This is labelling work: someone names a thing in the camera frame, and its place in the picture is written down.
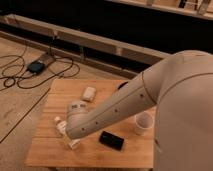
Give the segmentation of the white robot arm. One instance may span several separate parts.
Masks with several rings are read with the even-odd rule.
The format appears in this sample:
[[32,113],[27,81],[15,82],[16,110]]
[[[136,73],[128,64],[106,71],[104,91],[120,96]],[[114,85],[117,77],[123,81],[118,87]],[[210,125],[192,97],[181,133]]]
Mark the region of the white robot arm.
[[139,73],[66,133],[86,137],[151,107],[153,171],[213,171],[213,54],[181,51]]

